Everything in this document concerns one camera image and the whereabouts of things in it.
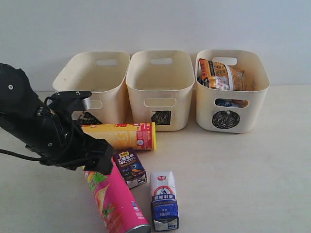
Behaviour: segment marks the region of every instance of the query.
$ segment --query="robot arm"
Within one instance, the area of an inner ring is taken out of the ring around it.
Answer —
[[[113,148],[106,140],[85,134],[71,118],[75,110],[86,110],[89,91],[55,93],[43,103],[31,89],[21,69],[0,63],[0,127],[26,143],[40,157],[0,150],[0,153],[61,166],[110,174]]]

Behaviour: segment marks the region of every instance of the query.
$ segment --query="white table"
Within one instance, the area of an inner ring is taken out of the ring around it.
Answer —
[[[148,173],[175,174],[172,232],[311,232],[311,86],[272,86],[245,134],[201,129],[194,101],[186,128],[157,133],[158,150],[139,152]],[[32,155],[2,130],[0,148]],[[81,171],[0,158],[0,233],[106,232]],[[132,191],[150,221],[149,184]]]

